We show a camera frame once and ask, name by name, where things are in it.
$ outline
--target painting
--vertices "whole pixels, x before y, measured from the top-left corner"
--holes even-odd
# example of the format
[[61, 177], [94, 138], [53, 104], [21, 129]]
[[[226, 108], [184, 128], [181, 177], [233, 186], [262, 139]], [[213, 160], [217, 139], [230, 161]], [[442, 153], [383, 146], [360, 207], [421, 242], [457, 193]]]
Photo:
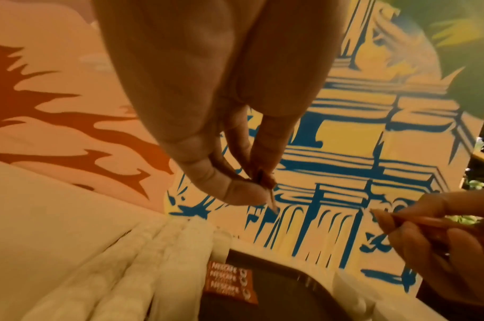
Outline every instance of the painting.
[[[139, 122], [89, 0], [0, 0], [0, 161], [416, 295], [370, 209], [459, 188], [484, 119], [484, 0], [346, 1], [337, 59], [274, 172], [277, 213], [190, 183]], [[247, 119], [254, 137], [261, 115]]]

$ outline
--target hand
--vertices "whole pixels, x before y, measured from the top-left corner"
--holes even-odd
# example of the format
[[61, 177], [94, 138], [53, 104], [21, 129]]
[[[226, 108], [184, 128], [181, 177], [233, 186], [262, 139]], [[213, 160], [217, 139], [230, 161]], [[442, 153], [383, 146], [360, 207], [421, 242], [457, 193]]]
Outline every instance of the hand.
[[[457, 228], [448, 230], [450, 259], [447, 261], [432, 251], [430, 242], [415, 224], [405, 222], [400, 228], [395, 228], [390, 214], [381, 210], [373, 212], [395, 251], [438, 294], [450, 300], [484, 305], [484, 253], [476, 238]], [[430, 217], [484, 217], [484, 189], [426, 194], [399, 213]]]
[[[344, 23], [340, 0], [93, 0], [121, 84], [143, 124], [202, 191], [233, 205], [271, 173], [321, 89]], [[247, 108], [263, 114], [251, 147]]]

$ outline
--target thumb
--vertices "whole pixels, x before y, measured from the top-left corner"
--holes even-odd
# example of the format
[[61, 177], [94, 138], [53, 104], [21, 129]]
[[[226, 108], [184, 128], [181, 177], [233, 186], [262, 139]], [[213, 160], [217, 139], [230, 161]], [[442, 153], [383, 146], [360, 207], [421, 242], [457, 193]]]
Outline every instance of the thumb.
[[263, 117], [251, 149], [251, 169], [273, 172], [284, 154], [299, 118], [299, 115]]

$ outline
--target canvas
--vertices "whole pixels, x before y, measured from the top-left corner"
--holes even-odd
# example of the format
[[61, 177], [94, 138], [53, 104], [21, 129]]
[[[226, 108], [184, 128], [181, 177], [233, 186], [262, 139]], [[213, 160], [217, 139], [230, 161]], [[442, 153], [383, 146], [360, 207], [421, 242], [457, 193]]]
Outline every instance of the canvas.
[[[275, 170], [278, 213], [190, 184], [123, 93], [89, 0], [0, 0], [0, 161], [415, 295], [369, 209], [459, 188], [484, 119], [484, 0], [347, 1], [338, 57]], [[248, 114], [251, 137], [260, 121]]]

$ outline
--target mural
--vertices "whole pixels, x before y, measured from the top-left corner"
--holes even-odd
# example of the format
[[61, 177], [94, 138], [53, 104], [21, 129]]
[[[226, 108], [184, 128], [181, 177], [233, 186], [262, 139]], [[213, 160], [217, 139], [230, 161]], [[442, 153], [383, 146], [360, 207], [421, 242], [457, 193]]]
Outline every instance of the mural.
[[[338, 58], [275, 171], [278, 213], [233, 207], [191, 185], [138, 121], [88, 0], [0, 0], [1, 161], [396, 293], [421, 280], [369, 209], [457, 189], [483, 117], [484, 0], [350, 0]], [[254, 137], [261, 115], [248, 121]]]

